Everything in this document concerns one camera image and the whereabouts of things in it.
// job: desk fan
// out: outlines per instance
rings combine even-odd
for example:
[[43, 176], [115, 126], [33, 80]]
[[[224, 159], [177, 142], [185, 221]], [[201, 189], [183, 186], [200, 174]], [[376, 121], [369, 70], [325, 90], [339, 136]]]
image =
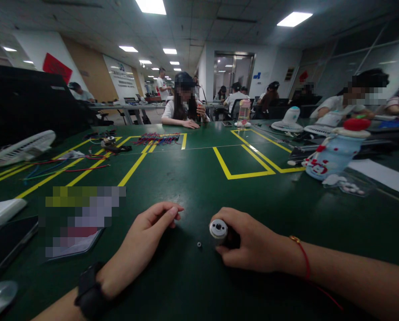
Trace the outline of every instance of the desk fan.
[[314, 125], [305, 126], [305, 132], [328, 136], [342, 120], [343, 115], [331, 111], [319, 118]]
[[299, 107], [293, 106], [285, 113], [282, 121], [272, 123], [271, 127], [283, 132], [302, 132], [303, 127], [296, 123], [300, 113]]
[[47, 130], [11, 145], [0, 151], [0, 167], [20, 161], [30, 161], [38, 157], [51, 148], [50, 145], [55, 139], [56, 133], [52, 130]]

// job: water bottle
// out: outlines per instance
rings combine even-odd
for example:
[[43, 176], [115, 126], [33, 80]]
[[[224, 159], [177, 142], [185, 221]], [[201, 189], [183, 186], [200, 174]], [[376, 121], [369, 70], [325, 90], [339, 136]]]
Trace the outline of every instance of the water bottle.
[[250, 100], [243, 99], [240, 101], [240, 111], [238, 113], [238, 120], [236, 124], [237, 130], [245, 130], [245, 125], [250, 119]]

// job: red sign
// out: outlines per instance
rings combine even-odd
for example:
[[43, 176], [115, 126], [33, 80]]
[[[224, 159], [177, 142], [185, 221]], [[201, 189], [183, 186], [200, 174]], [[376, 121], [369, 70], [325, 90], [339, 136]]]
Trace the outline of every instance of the red sign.
[[66, 84], [69, 83], [72, 69], [64, 65], [61, 61], [51, 56], [49, 53], [45, 56], [44, 66], [42, 70], [50, 74], [59, 74], [63, 77]]

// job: hand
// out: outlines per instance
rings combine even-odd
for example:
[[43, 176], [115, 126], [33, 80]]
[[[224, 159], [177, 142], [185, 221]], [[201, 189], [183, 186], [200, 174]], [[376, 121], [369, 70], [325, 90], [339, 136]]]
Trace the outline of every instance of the hand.
[[233, 208], [222, 207], [211, 221], [217, 218], [231, 226], [241, 238], [239, 249], [216, 247], [226, 266], [256, 272], [273, 272], [281, 269], [284, 237], [272, 232], [247, 213]]
[[97, 274], [97, 281], [109, 299], [117, 296], [148, 265], [164, 231], [175, 228], [184, 208], [161, 202], [139, 214], [131, 225], [119, 250]]
[[184, 120], [183, 121], [183, 127], [186, 127], [186, 128], [199, 128], [200, 126], [196, 122], [194, 122], [193, 120], [188, 119], [188, 120]]

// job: doorway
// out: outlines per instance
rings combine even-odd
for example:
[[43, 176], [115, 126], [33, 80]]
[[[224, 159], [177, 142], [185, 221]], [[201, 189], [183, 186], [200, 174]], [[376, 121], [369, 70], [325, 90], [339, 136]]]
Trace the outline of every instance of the doorway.
[[229, 96], [232, 93], [231, 86], [235, 82], [240, 82], [241, 86], [247, 87], [247, 94], [249, 94], [254, 59], [254, 53], [216, 51], [214, 54], [213, 97], [215, 97], [222, 86], [226, 87], [226, 96]]

